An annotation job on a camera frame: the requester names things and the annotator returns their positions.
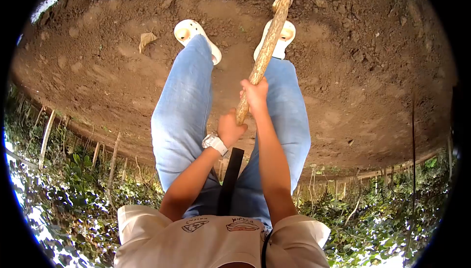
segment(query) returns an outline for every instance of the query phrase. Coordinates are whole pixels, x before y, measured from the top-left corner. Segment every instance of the blue jeans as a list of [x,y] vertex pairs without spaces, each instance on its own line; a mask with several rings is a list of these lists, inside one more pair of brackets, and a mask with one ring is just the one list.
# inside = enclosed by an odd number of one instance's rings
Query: blue jeans
[[[164,191],[203,151],[201,142],[206,136],[212,103],[212,68],[209,44],[197,35],[176,57],[152,115],[152,145]],[[306,106],[291,62],[272,58],[265,76],[268,111],[288,160],[292,194],[311,146]],[[212,169],[183,218],[215,215],[220,190]],[[271,228],[260,181],[257,139],[250,161],[235,185],[231,215],[256,218]]]

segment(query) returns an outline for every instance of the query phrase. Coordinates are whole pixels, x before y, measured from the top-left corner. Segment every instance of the watch strap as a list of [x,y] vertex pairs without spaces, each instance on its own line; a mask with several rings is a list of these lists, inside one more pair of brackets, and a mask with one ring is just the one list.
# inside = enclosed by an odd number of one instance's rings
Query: watch strap
[[215,140],[211,142],[210,146],[217,150],[222,156],[224,156],[228,151],[227,147],[224,145],[224,142],[222,142],[219,137],[215,138]]

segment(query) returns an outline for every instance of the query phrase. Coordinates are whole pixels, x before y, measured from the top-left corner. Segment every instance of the wooden handle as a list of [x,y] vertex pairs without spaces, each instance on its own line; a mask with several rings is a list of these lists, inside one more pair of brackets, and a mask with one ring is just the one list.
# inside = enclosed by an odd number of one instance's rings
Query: wooden handle
[[[259,56],[255,61],[253,70],[250,73],[250,83],[257,85],[262,81],[265,70],[267,69],[268,63],[270,62],[271,56],[275,49],[278,38],[280,37],[281,30],[285,25],[286,17],[288,16],[288,8],[290,7],[290,0],[275,0],[273,8],[276,11],[273,16],[273,21],[268,28],[267,35],[263,41],[262,48]],[[249,104],[245,95],[245,91],[242,94],[242,98],[235,111],[235,119],[237,124],[240,126],[244,123],[245,116],[249,112]]]

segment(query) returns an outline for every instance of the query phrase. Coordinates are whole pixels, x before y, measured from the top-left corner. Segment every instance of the dirt ground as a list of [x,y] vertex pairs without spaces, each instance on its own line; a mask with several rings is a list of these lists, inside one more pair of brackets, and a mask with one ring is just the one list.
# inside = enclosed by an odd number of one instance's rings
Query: dirt ground
[[[173,60],[183,48],[173,27],[192,18],[221,49],[213,70],[217,118],[237,106],[239,81],[273,0],[60,0],[25,29],[15,83],[40,103],[73,117],[75,130],[152,164],[150,118]],[[418,156],[445,144],[455,67],[427,0],[295,0],[296,38],[286,59],[306,103],[312,163],[342,169],[397,164],[412,157],[416,103]],[[139,54],[140,34],[158,39]],[[255,124],[236,147],[253,148]]]

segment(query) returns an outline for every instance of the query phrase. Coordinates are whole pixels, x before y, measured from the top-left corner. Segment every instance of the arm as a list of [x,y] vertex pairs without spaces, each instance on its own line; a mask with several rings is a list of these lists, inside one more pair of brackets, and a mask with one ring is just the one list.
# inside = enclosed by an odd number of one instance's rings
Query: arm
[[[219,119],[218,136],[227,148],[238,141],[246,130],[246,124],[236,125],[235,109],[231,109],[228,114]],[[214,148],[204,149],[201,155],[170,185],[163,196],[159,212],[173,222],[180,220],[200,194],[209,171],[220,157],[221,154]]]
[[262,82],[256,86],[248,80],[243,80],[241,84],[246,92],[250,112],[257,125],[262,191],[267,201],[272,225],[275,226],[281,219],[297,214],[291,199],[288,161],[268,114],[266,78],[264,77]]

